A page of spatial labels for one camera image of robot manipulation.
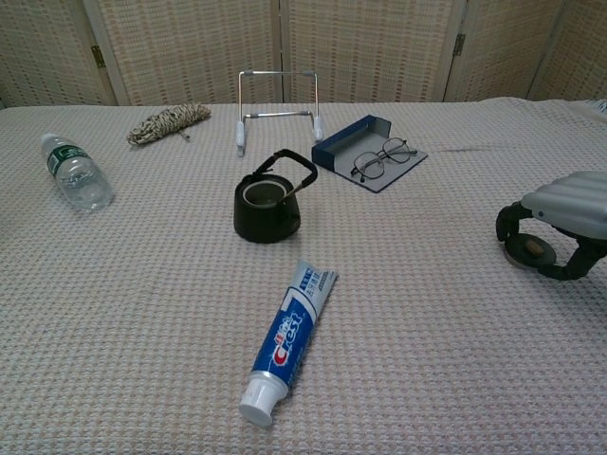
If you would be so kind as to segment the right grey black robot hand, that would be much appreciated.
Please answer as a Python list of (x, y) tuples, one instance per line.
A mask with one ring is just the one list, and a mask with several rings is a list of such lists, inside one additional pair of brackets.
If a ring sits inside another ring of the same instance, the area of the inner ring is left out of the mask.
[[(549, 243), (520, 232), (520, 221), (530, 218), (577, 241), (566, 265), (556, 264), (556, 252)], [(495, 226), (512, 264), (557, 281), (580, 279), (606, 257), (606, 173), (574, 172), (540, 186), (503, 207)]]

